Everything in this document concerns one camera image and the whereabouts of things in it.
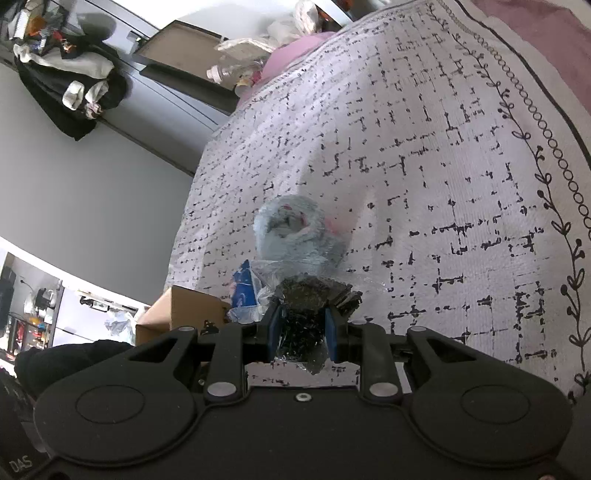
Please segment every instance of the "bed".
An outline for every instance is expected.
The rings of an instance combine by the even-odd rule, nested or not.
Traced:
[[[258,208],[307,195],[348,243],[341,269],[383,284],[358,317],[395,333],[427,326],[574,401],[591,382],[590,127],[546,58],[467,0],[380,10],[215,134],[167,283],[227,297],[255,258]],[[347,385],[358,370],[276,362],[249,376]]]

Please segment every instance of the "cardboard box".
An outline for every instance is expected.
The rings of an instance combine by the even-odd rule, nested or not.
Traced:
[[[135,344],[142,345],[182,326],[201,331],[205,321],[222,327],[230,304],[200,291],[170,287],[138,320]]]

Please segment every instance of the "white wall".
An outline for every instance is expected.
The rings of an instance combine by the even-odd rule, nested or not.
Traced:
[[[75,291],[69,288],[64,289],[64,294],[61,298],[60,311],[57,314],[56,326],[64,332],[74,334],[81,337],[83,340],[94,342],[96,340],[103,340],[112,338],[111,334],[105,327],[105,322],[109,319],[107,312],[99,312],[91,309],[88,305],[80,304],[80,297]],[[54,338],[53,346],[61,345],[61,338],[56,343]],[[81,340],[72,341],[68,343],[84,343]]]
[[[0,236],[96,286],[157,299],[191,178],[103,125],[74,142],[4,66],[0,111]]]
[[[297,0],[115,0],[157,28],[181,19],[228,38],[262,34],[273,20],[291,14]]]
[[[6,255],[8,254],[8,250],[4,250],[0,247],[0,272],[2,271],[2,267],[4,266],[4,262],[6,261]]]

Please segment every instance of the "plastic wrap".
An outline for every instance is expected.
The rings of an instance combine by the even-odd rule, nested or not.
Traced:
[[[388,294],[386,285],[371,276],[328,264],[253,260],[250,265],[253,277],[264,285],[258,297],[276,296],[284,309],[277,358],[298,363],[312,374],[328,358],[323,339],[326,306],[334,305],[345,318],[371,321],[363,311],[374,313],[375,296]]]
[[[252,322],[260,322],[266,309],[266,307],[263,307],[261,311],[257,305],[251,307],[235,307],[228,310],[228,318],[236,323],[248,324]]]
[[[234,38],[217,45],[221,51],[240,61],[256,60],[269,56],[278,47],[278,43],[271,38]]]
[[[135,345],[135,318],[129,312],[109,310],[105,327],[113,339]]]
[[[323,268],[337,265],[345,243],[325,221],[320,206],[307,197],[285,195],[264,204],[254,222],[260,259],[300,261]]]
[[[269,25],[267,32],[281,47],[303,37],[300,30],[296,27],[292,15],[275,20]]]
[[[320,15],[316,4],[311,0],[300,0],[294,8],[295,27],[302,35],[312,35],[319,31]]]

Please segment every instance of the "white cloth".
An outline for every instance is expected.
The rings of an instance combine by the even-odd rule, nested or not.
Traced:
[[[214,134],[167,283],[227,297],[255,258],[257,210],[310,196],[348,243],[342,271],[385,285],[358,285],[353,318],[397,334],[427,326],[580,395],[591,378],[590,135],[556,70],[469,2],[383,9]],[[248,368],[253,384],[291,385],[354,385],[357,370]]]
[[[59,48],[50,50],[42,57],[32,53],[28,45],[14,45],[13,52],[23,63],[34,61],[44,67],[80,73],[98,80],[107,78],[115,67],[112,61],[94,52],[85,52],[79,57],[69,60],[62,59]]]
[[[64,92],[61,101],[70,110],[76,110],[83,99],[89,104],[94,105],[109,91],[109,83],[106,80],[97,82],[88,89],[86,94],[84,93],[84,89],[85,87],[82,83],[77,81],[72,82]]]
[[[84,99],[84,85],[80,82],[72,82],[64,92],[61,102],[70,110],[76,110]]]
[[[101,82],[95,83],[92,87],[90,87],[84,95],[84,98],[88,103],[96,103],[101,98],[103,98],[103,95],[106,94],[108,91],[109,83],[106,80],[103,80]]]

